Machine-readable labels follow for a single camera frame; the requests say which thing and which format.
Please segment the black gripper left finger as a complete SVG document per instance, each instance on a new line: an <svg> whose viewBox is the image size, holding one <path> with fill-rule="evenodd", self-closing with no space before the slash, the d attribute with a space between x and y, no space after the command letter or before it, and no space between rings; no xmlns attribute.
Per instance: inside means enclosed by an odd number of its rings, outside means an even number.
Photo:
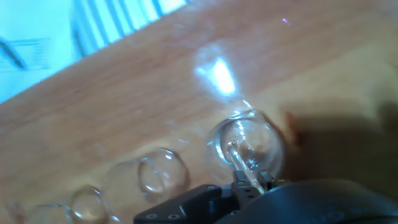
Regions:
<svg viewBox="0 0 398 224"><path fill-rule="evenodd" d="M260 195L257 188L253 187L243 171L233 172L233 183L231 188L234 196L237 198L239 207L245 207L249 202Z"/></svg>

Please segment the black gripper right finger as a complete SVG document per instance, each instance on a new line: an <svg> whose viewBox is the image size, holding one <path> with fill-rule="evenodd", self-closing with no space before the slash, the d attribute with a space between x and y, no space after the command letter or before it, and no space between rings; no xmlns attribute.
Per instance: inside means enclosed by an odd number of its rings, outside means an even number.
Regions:
<svg viewBox="0 0 398 224"><path fill-rule="evenodd" d="M271 176L268 171L260 170L257 172L257 179L264 190L272 190L279 186L278 181Z"/></svg>

